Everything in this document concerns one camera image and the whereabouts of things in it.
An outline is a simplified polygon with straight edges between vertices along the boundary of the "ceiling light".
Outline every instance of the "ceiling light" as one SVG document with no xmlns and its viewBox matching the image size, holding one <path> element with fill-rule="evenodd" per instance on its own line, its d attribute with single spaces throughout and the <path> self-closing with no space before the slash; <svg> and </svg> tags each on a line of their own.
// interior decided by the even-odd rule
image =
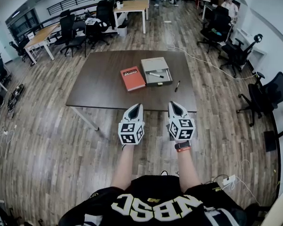
<svg viewBox="0 0 283 226">
<path fill-rule="evenodd" d="M 20 13 L 20 11 L 16 11 L 16 12 L 13 14 L 13 16 L 12 16 L 12 17 L 17 16 L 19 13 Z"/>
</svg>

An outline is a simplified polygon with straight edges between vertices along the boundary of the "man in white shirt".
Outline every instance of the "man in white shirt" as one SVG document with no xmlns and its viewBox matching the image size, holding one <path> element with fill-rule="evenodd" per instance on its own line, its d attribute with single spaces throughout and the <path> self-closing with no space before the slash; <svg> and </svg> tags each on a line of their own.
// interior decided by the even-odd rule
<svg viewBox="0 0 283 226">
<path fill-rule="evenodd" d="M 228 9 L 228 15 L 232 18 L 232 20 L 238 16 L 238 7 L 233 3 L 233 0 L 225 0 L 221 6 Z"/>
</svg>

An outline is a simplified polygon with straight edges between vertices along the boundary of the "dark brown table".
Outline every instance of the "dark brown table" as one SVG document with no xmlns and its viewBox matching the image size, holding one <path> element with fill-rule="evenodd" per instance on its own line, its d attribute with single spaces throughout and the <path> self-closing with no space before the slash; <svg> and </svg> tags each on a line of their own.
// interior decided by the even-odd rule
<svg viewBox="0 0 283 226">
<path fill-rule="evenodd" d="M 165 58 L 173 83 L 128 92 L 120 71 L 137 66 L 143 74 L 141 60 L 155 57 Z M 175 93 L 178 81 L 180 85 Z M 77 107 L 128 109 L 136 103 L 142 103 L 144 110 L 167 111 L 169 101 L 181 104 L 188 112 L 197 111 L 190 71 L 184 53 L 125 50 L 91 53 L 75 81 L 66 106 L 72 107 L 85 122 L 94 129 L 98 129 L 98 126 Z"/>
</svg>

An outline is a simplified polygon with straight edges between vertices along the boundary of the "trash bin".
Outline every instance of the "trash bin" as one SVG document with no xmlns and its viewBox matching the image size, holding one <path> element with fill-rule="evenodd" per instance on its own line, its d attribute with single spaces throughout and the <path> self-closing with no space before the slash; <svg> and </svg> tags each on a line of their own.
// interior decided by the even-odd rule
<svg viewBox="0 0 283 226">
<path fill-rule="evenodd" d="M 127 25 L 122 24 L 117 27 L 119 36 L 125 37 L 127 35 Z"/>
</svg>

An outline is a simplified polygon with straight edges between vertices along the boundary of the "forearm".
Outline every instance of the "forearm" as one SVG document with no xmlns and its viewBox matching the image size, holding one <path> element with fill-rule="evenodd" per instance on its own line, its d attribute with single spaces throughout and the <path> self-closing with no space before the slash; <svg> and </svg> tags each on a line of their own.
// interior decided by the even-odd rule
<svg viewBox="0 0 283 226">
<path fill-rule="evenodd" d="M 127 189 L 131 184 L 133 166 L 133 145 L 126 145 L 122 151 L 121 158 L 117 163 L 117 169 L 113 175 L 111 186 Z"/>
<path fill-rule="evenodd" d="M 186 150 L 178 154 L 179 182 L 183 193 L 187 189 L 200 184 L 200 180 L 194 167 L 191 150 Z"/>
</svg>

